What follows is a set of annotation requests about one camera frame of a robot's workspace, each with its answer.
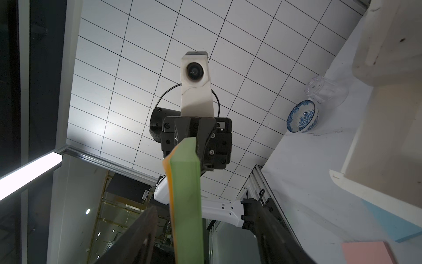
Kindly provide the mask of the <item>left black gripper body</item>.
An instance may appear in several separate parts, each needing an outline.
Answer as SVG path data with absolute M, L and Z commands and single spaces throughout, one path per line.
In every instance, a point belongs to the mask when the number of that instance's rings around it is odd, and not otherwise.
M 231 161 L 232 120 L 230 118 L 168 116 L 160 125 L 160 143 L 163 156 L 185 138 L 196 140 L 196 154 L 201 171 L 225 169 Z

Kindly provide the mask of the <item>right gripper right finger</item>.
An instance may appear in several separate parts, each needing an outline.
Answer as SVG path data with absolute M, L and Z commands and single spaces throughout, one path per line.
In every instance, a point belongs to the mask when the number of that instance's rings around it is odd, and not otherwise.
M 261 263 L 315 263 L 290 234 L 273 199 L 269 198 L 266 203 L 244 199 L 242 204 L 242 228 L 256 236 Z

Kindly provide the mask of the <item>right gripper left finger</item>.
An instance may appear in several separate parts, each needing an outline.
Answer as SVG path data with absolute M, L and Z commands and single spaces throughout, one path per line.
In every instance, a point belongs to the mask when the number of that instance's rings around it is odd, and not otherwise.
M 158 227 L 156 207 L 145 210 L 116 243 L 96 262 L 98 264 L 149 264 Z

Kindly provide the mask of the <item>patterned sticky notes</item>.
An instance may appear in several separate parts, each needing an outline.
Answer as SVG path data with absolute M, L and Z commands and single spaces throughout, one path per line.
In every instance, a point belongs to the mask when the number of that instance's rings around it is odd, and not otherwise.
M 194 138 L 185 138 L 163 161 L 177 264 L 204 263 L 201 163 L 195 147 Z

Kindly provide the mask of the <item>cabinet drawer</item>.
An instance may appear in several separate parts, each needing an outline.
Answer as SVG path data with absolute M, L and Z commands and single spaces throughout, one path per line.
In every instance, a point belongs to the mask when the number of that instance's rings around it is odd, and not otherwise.
M 422 84 L 373 88 L 344 165 L 343 190 L 422 225 Z

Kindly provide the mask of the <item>white plastic drawer cabinet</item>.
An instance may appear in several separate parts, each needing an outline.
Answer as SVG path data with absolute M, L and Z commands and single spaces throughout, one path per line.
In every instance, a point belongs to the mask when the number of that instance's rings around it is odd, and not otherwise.
M 371 1 L 352 65 L 369 86 L 422 80 L 422 3 Z

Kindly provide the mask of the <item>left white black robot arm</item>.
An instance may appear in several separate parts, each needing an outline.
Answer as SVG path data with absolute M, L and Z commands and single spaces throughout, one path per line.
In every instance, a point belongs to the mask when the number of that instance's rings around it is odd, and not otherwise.
M 201 196 L 201 176 L 223 170 L 231 161 L 231 119 L 183 117 L 179 111 L 157 107 L 149 131 L 161 145 L 165 170 L 153 199 L 169 205 L 172 220 L 180 223 L 192 216 L 243 226 L 242 202 Z

